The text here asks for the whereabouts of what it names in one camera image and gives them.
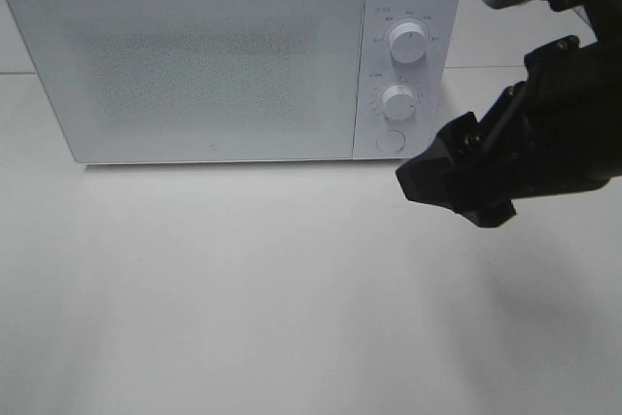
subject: white table surface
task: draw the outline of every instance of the white table surface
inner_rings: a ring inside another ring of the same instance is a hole
[[[568,32],[497,13],[507,43],[480,7],[438,125]],[[619,413],[619,181],[480,230],[391,162],[85,169],[2,15],[0,414]]]

